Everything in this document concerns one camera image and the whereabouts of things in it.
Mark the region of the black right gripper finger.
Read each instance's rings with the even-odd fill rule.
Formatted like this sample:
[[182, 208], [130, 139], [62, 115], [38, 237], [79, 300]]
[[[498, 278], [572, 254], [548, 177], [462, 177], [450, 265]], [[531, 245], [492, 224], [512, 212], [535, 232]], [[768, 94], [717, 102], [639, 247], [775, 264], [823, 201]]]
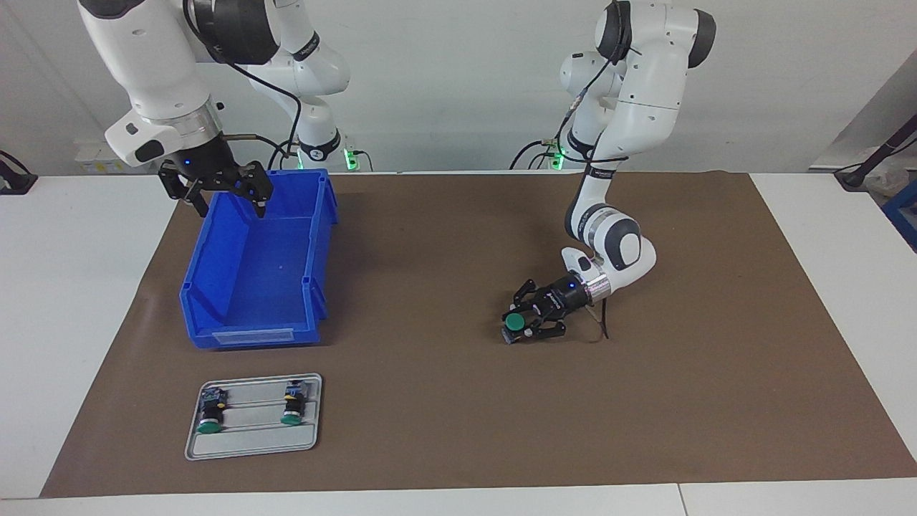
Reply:
[[266, 215], [267, 203], [272, 197], [273, 185], [269, 174], [258, 161], [237, 166], [233, 180], [233, 194], [250, 203], [258, 218]]
[[202, 194], [202, 183], [199, 180], [192, 180], [189, 185], [186, 185], [180, 177], [179, 170], [174, 163], [162, 163], [158, 167], [158, 178], [163, 183], [167, 195], [173, 200], [192, 206], [201, 218], [206, 218], [209, 206]]

